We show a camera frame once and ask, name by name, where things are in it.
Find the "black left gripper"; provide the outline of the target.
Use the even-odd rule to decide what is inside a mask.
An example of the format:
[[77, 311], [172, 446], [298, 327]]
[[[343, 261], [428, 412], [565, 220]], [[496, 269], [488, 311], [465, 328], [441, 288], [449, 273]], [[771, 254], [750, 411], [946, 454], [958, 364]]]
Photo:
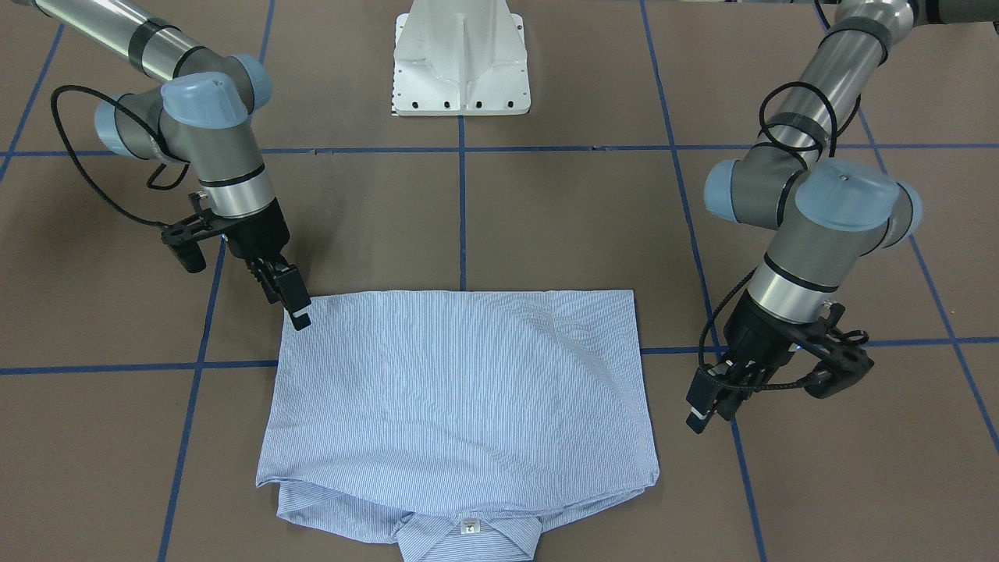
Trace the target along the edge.
[[[827, 301], [819, 310], [817, 320], [796, 324], [770, 315], [743, 294], [723, 328], [728, 349], [722, 363], [715, 374], [706, 367], [695, 370], [686, 392], [690, 406], [686, 426], [700, 435], [714, 413], [732, 418], [754, 393], [803, 389], [824, 399], [866, 376], [873, 366], [863, 347], [869, 340], [867, 332], [839, 329], [845, 306], [838, 302]], [[816, 359], [813, 370], [795, 382], [772, 383], [773, 375], [797, 352]]]

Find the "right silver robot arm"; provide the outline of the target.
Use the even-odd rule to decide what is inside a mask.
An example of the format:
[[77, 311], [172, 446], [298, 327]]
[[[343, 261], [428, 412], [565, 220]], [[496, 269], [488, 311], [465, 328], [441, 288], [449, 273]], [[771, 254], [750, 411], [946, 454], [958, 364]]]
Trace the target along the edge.
[[250, 117], [270, 101], [272, 82], [249, 55], [222, 57], [180, 28], [129, 1], [32, 1], [30, 6], [116, 53], [159, 87], [99, 95], [95, 130], [115, 154], [181, 165], [199, 189], [194, 213], [175, 223], [147, 220], [189, 272], [204, 270], [200, 242], [225, 240], [268, 302], [281, 303], [297, 330], [310, 325], [309, 291], [282, 252], [290, 232]]

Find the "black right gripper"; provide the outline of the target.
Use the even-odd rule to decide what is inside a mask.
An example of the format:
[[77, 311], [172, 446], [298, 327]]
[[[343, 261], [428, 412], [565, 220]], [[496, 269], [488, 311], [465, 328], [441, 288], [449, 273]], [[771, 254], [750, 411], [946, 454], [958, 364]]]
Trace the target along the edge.
[[203, 271], [206, 260], [199, 243], [225, 237], [232, 256], [242, 259], [264, 288], [268, 301], [281, 301], [296, 331], [311, 326], [309, 291], [300, 271], [282, 256], [290, 242], [284, 213], [274, 199], [258, 212], [242, 218], [227, 218], [201, 208], [194, 195], [195, 214], [162, 228], [162, 242], [190, 273]]

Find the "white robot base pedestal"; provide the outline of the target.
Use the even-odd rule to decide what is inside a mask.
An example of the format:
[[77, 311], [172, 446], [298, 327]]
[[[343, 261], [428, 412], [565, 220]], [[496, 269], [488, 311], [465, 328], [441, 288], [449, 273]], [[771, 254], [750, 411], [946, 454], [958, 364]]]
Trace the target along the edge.
[[396, 18], [393, 61], [395, 116], [531, 110], [524, 19], [506, 1], [414, 1]]

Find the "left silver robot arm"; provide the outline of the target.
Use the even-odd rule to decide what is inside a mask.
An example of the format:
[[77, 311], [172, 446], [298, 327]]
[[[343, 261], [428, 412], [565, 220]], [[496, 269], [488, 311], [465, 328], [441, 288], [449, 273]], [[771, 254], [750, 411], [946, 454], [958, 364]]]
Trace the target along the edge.
[[727, 352], [715, 365], [699, 360], [690, 430], [731, 420], [754, 393], [827, 398], [872, 368], [867, 333], [839, 328], [844, 306], [834, 298], [857, 260], [913, 234], [922, 202], [906, 183], [836, 157], [839, 137], [870, 76], [913, 29], [996, 20], [995, 1], [842, 1], [802, 77], [774, 90], [784, 94], [778, 110], [759, 110], [756, 143], [711, 169], [706, 209], [774, 238], [729, 293]]

